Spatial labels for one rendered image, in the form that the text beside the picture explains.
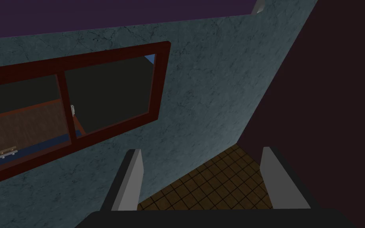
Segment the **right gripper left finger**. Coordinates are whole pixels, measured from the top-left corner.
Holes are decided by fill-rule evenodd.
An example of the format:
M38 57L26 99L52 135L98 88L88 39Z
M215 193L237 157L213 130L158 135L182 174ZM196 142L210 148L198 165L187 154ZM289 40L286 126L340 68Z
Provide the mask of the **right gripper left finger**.
M101 211L136 211L143 175L141 149L129 149L103 201Z

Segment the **dark red framed window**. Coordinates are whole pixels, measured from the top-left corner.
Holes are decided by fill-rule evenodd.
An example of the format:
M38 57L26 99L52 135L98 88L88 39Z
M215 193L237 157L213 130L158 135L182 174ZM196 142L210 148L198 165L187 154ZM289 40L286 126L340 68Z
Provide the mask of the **dark red framed window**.
M171 43L0 66L0 182L158 119Z

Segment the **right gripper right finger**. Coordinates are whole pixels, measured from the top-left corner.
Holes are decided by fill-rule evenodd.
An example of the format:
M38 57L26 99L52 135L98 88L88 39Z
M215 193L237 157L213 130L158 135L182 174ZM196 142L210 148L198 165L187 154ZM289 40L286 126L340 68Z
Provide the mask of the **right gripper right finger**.
M318 209L319 204L274 147L264 147L260 162L273 209Z

